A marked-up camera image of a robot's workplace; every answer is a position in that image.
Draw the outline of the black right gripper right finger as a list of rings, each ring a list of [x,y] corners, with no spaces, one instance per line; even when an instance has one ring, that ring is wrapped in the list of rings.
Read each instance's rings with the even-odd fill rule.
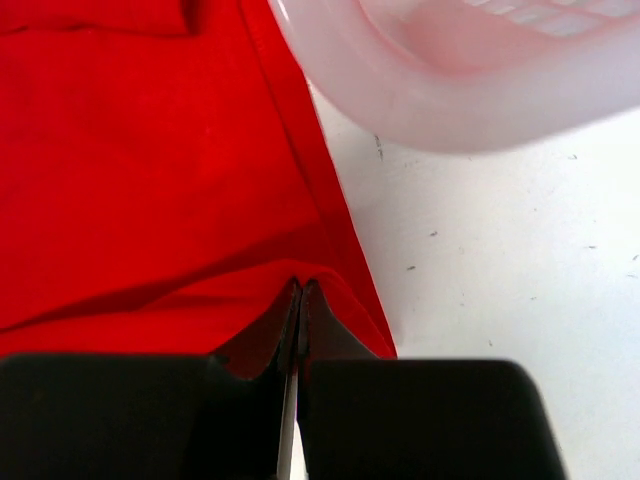
[[[385,360],[318,283],[299,317],[298,422],[313,479],[562,479],[539,391],[496,359]]]

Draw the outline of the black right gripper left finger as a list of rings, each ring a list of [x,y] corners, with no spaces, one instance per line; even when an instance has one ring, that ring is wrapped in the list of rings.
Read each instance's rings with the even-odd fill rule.
[[[1,362],[5,479],[285,479],[300,286],[200,355]]]

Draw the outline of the red t shirt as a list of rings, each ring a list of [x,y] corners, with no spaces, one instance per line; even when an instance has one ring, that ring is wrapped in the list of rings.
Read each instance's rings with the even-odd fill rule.
[[[1,351],[205,353],[290,280],[392,357],[264,1],[1,5]]]

